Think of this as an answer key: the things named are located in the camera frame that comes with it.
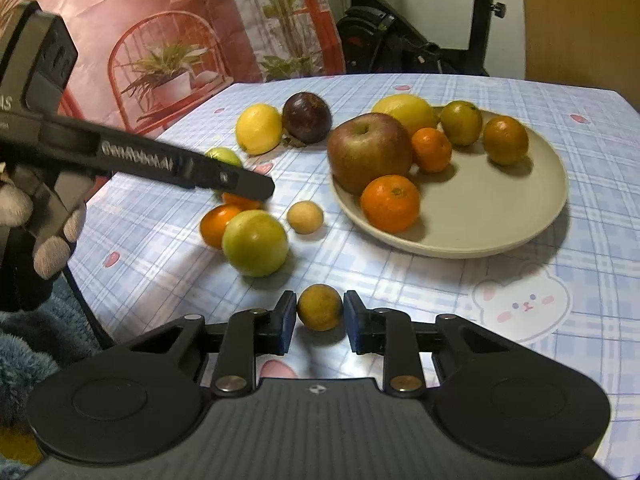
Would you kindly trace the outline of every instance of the plaid tablecloth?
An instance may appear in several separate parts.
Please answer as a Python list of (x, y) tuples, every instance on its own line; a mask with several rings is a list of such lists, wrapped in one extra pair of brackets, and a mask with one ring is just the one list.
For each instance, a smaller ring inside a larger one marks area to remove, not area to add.
[[(175, 317), (209, 322), (237, 310), (271, 307), (286, 289), (327, 283), (353, 288), (370, 307), (414, 320), (454, 312), (574, 367), (609, 394), (612, 423), (596, 459), (619, 478), (640, 473), (640, 118), (614, 92), (449, 75), (366, 75), (237, 84), (172, 126), (162, 140), (205, 151), (235, 148), (234, 125), (250, 104), (281, 107), (295, 92), (320, 94), (339, 124), (380, 98), (411, 92), (434, 105), (453, 99), (514, 116), (561, 155), (568, 205), (535, 240), (499, 256), (439, 260), (413, 256), (357, 230), (328, 186), (323, 146), (278, 148), (247, 160), (273, 164), (269, 210), (311, 199), (324, 208), (319, 235), (289, 232), (290, 258), (276, 274), (244, 279), (200, 238), (200, 219), (216, 205), (208, 190), (188, 191), (116, 175), (91, 200), (70, 263), (86, 300), (116, 339)], [(524, 301), (551, 308), (516, 308)], [(297, 326), (285, 358), (263, 357), (262, 375), (358, 377), (382, 374), (382, 359), (350, 353), (344, 334), (327, 341)], [(423, 359), (430, 384), (437, 379)]]

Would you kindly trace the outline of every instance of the wooden panel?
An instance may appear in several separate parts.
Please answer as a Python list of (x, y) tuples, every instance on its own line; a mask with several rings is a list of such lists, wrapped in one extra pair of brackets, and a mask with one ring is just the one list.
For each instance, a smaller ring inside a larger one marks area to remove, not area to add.
[(526, 79), (617, 91), (640, 110), (640, 0), (524, 0)]

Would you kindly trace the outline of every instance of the white wall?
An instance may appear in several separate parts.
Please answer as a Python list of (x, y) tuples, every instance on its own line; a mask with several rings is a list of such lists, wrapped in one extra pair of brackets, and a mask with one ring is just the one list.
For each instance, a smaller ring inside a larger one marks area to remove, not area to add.
[[(466, 48), (473, 0), (387, 0), (427, 37), (441, 47)], [(485, 67), (490, 75), (524, 78), (524, 16), (522, 0), (495, 0), (507, 5), (503, 20), (492, 19)], [(329, 0), (336, 19), (340, 0)]]

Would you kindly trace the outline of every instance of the plate rim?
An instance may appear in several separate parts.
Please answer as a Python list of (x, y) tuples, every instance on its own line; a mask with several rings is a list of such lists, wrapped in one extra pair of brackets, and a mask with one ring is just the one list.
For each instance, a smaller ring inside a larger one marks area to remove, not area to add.
[[(442, 109), (443, 107), (434, 106), (433, 108), (437, 111), (439, 109)], [(499, 113), (492, 112), (490, 110), (484, 110), (482, 108), (481, 108), (481, 112), (483, 114), (487, 113), (487, 114), (491, 114), (493, 116), (500, 116), (501, 115)], [(563, 195), (562, 201), (561, 201), (561, 203), (559, 203), (559, 206), (558, 206), (557, 210), (555, 211), (555, 213), (554, 213), (553, 217), (551, 218), (551, 220), (548, 223), (546, 223), (545, 226), (543, 226), (538, 231), (536, 231), (535, 233), (527, 234), (525, 237), (519, 238), (517, 241), (509, 242), (507, 244), (503, 244), (503, 245), (498, 246), (498, 247), (493, 247), (493, 248), (490, 248), (490, 249), (483, 249), (483, 250), (469, 249), (469, 250), (447, 250), (447, 251), (444, 251), (444, 250), (436, 248), (434, 246), (427, 246), (427, 245), (423, 245), (423, 244), (421, 244), (419, 242), (412, 242), (410, 240), (405, 240), (404, 238), (399, 238), (398, 236), (395, 236), (394, 234), (387, 233), (385, 231), (381, 231), (380, 229), (377, 229), (377, 228), (373, 227), (373, 225), (369, 224), (368, 222), (363, 221), (361, 218), (358, 218), (342, 202), (342, 199), (340, 198), (340, 195), (338, 194), (338, 190), (336, 188), (340, 187), (340, 189), (343, 192), (345, 192), (345, 193), (348, 193), (348, 192), (346, 190), (344, 190), (340, 186), (340, 184), (338, 184), (335, 181), (334, 174), (331, 172), (331, 168), (330, 168), (329, 185), (331, 187), (331, 191), (334, 194), (336, 202), (340, 206), (340, 209), (342, 210), (342, 212), (345, 215), (347, 215), (347, 217), (357, 227), (359, 227), (364, 232), (367, 232), (368, 234), (370, 234), (371, 236), (373, 236), (377, 240), (380, 240), (383, 243), (385, 243), (387, 245), (390, 245), (390, 246), (392, 246), (392, 247), (394, 247), (396, 249), (400, 249), (401, 251), (405, 251), (405, 252), (408, 252), (408, 253), (411, 253), (411, 254), (420, 254), (421, 256), (432, 256), (432, 257), (436, 257), (436, 258), (446, 258), (446, 259), (449, 259), (449, 260), (466, 259), (466, 258), (484, 258), (486, 256), (494, 256), (496, 254), (505, 253), (506, 251), (515, 249), (517, 247), (520, 247), (520, 246), (526, 244), (527, 242), (533, 240), (533, 238), (538, 236), (545, 229), (547, 229), (560, 216), (560, 213), (562, 212), (562, 209), (564, 209), (564, 207), (567, 204), (568, 199), (569, 199), (569, 176), (568, 176), (566, 167), (564, 166), (564, 163), (562, 162), (562, 158), (560, 157), (558, 152), (556, 152), (556, 150), (551, 145), (551, 143), (549, 143), (548, 140), (545, 139), (544, 136), (539, 134), (537, 131), (535, 131), (533, 128), (531, 128), (529, 125), (523, 123), (522, 121), (520, 121), (520, 122), (523, 124), (523, 126), (530, 133), (533, 133), (534, 135), (539, 137), (551, 149), (552, 153), (554, 154), (554, 156), (558, 160), (558, 163), (560, 164), (560, 167), (562, 168), (562, 176), (563, 176), (562, 182), (563, 182), (563, 185), (564, 185), (563, 186), (564, 187), (564, 193), (562, 194)]]

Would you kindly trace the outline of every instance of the dark purple fruit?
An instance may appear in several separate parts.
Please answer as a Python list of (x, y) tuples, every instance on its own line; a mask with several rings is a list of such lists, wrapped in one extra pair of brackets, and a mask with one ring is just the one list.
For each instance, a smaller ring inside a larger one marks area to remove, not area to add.
[(282, 124), (292, 137), (305, 144), (315, 144), (324, 140), (331, 130), (331, 111), (320, 96), (299, 92), (284, 103)]

